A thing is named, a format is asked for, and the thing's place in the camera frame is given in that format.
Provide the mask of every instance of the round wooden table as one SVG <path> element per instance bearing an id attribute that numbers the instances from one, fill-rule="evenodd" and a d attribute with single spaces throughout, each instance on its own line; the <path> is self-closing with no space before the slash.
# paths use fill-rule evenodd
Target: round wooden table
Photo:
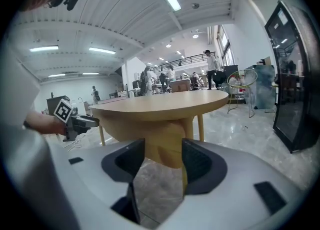
<path id="1" fill-rule="evenodd" d="M 193 119 L 198 117 L 204 141 L 203 114 L 228 102 L 228 94 L 200 90 L 143 96 L 90 107 L 102 127 L 118 141 L 145 139 L 145 156 L 171 168 L 183 166 L 182 138 L 194 138 Z"/>

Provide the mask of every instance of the marble floor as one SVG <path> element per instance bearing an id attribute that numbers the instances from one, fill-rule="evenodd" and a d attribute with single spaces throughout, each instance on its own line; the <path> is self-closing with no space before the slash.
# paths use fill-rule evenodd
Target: marble floor
<path id="1" fill-rule="evenodd" d="M 273 131 L 274 113 L 255 110 L 248 117 L 248 106 L 227 114 L 228 106 L 205 114 L 204 138 L 206 142 L 252 153 L 290 178 L 301 190 L 307 190 L 320 169 L 320 140 L 309 149 L 290 154 Z M 199 139 L 198 120 L 193 121 L 194 138 Z M 104 133 L 106 145 L 117 142 Z M 59 142 L 55 135 L 46 136 L 48 142 Z M 78 136 L 75 143 L 59 142 L 67 150 L 101 146 L 98 128 Z M 155 229 L 182 202 L 182 172 L 145 159 L 135 180 L 134 188 L 141 225 Z"/>

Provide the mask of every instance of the window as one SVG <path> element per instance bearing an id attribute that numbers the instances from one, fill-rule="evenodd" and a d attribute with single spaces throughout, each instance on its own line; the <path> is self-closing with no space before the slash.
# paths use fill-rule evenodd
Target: window
<path id="1" fill-rule="evenodd" d="M 224 66 L 234 65 L 235 61 L 231 51 L 230 42 L 226 36 L 224 28 L 221 25 L 219 25 L 218 27 L 218 36 L 216 39 L 218 41 L 219 49 L 222 55 L 223 65 Z"/>

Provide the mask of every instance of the railing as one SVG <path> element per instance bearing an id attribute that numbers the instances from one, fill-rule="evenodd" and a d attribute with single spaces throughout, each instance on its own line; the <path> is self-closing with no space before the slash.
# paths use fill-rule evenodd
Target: railing
<path id="1" fill-rule="evenodd" d="M 174 60 L 172 62 L 162 64 L 158 67 L 153 68 L 153 71 L 155 73 L 157 73 L 157 72 L 161 72 L 161 68 L 162 68 L 162 70 L 165 70 L 166 67 L 168 67 L 168 66 L 172 66 L 173 68 L 175 68 L 175 67 L 180 67 L 180 66 L 187 65 L 187 64 L 203 62 L 206 60 L 207 60 L 207 56 L 203 53 L 203 54 L 187 57 L 185 59 Z"/>

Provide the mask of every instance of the man in black cap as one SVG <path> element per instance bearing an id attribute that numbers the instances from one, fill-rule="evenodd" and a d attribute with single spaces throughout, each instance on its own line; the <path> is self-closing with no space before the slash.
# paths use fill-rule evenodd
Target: man in black cap
<path id="1" fill-rule="evenodd" d="M 208 64 L 208 85 L 209 85 L 208 90 L 211 90 L 212 77 L 219 68 L 218 68 L 218 63 L 216 58 L 211 55 L 210 51 L 206 50 L 204 53 L 208 57 L 206 61 Z"/>

